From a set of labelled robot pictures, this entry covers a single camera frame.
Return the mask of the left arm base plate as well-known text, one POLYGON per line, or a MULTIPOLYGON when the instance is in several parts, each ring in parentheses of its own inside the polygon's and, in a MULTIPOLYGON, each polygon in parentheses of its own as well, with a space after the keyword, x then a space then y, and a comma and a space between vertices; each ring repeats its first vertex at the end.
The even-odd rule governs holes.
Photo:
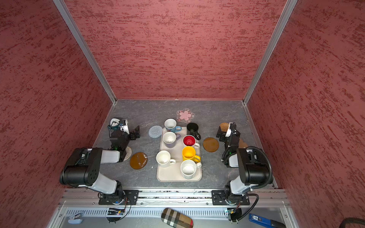
POLYGON ((123 190, 122 196, 118 195, 117 193, 113 194, 103 194, 99 193, 99 205, 136 205, 137 199, 139 195, 139 190, 123 190))

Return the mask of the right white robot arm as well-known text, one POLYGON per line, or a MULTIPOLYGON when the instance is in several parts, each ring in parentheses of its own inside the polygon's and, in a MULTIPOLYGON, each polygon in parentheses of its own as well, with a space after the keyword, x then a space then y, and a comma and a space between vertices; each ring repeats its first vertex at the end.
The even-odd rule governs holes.
POLYGON ((239 175, 227 182, 223 191, 212 191, 213 204, 247 205, 250 191, 273 182, 272 165, 262 149, 241 140, 234 122, 220 124, 216 137, 224 142, 222 163, 228 168, 237 168, 239 175))

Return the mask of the cork coaster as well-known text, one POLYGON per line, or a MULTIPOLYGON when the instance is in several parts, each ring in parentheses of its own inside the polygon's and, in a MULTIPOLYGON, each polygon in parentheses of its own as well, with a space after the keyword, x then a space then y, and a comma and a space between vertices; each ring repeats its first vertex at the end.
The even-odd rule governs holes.
POLYGON ((241 138, 239 140, 239 148, 247 148, 248 144, 246 142, 244 142, 241 138))

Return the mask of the brown wooden coaster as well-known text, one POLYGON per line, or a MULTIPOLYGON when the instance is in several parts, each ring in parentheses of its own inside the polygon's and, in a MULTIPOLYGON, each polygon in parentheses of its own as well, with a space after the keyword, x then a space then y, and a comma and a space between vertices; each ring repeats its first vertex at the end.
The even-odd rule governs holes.
POLYGON ((213 153, 219 149, 219 142, 215 138, 208 137, 203 141, 203 147, 205 151, 213 153))

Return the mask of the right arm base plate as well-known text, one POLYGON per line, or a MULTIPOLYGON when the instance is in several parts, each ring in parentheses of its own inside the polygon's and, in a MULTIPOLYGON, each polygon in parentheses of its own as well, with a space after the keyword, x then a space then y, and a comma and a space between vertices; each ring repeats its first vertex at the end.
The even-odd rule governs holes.
POLYGON ((231 193, 227 193, 224 190, 213 190, 212 194, 212 202, 213 205, 227 205, 227 206, 248 206, 250 205, 250 200, 247 196, 235 195, 231 193))

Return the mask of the dark glossy brown coaster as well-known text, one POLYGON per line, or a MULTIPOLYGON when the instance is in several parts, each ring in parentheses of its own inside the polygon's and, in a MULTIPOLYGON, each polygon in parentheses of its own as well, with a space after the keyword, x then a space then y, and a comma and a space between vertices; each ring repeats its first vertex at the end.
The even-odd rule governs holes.
POLYGON ((146 166, 148 157, 143 152, 135 153, 130 158, 130 166, 135 170, 140 170, 146 166))

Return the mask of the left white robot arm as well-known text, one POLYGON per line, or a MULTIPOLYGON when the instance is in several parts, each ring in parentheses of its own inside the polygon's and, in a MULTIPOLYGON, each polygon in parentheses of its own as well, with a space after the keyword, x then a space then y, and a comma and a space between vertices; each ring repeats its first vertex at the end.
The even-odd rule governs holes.
POLYGON ((74 188, 88 188, 98 193, 99 205, 136 205, 139 191, 124 191, 120 181, 112 180, 100 173, 100 165, 121 163, 127 156, 130 141, 140 138, 140 127, 132 132, 115 130, 110 135, 109 150, 77 148, 67 160, 61 174, 60 183, 74 188))

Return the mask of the grey round coaster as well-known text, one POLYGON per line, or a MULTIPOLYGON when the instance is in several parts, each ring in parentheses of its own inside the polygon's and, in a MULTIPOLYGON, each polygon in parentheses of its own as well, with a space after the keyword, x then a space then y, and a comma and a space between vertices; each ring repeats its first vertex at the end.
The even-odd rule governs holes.
POLYGON ((151 138, 159 138, 163 133, 163 128, 161 126, 158 126, 158 125, 155 125, 155 126, 152 126, 149 131, 148 131, 148 135, 151 137, 151 138))

